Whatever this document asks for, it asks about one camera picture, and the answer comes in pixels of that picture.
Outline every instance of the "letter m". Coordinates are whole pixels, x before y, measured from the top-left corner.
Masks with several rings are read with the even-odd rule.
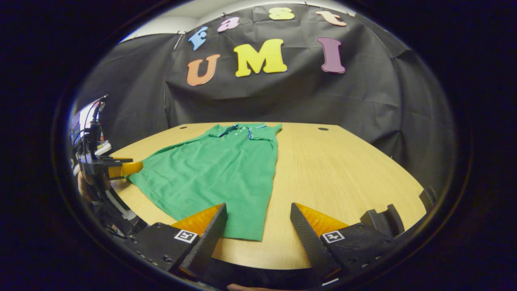
[[[251,70],[248,69],[248,64],[253,71],[258,74],[262,64],[266,61],[264,72],[284,72],[287,66],[282,62],[282,53],[280,46],[284,43],[282,39],[268,39],[262,44],[260,51],[255,51],[251,45],[245,44],[235,47],[234,52],[237,53],[238,70],[235,72],[237,77],[248,76]]]

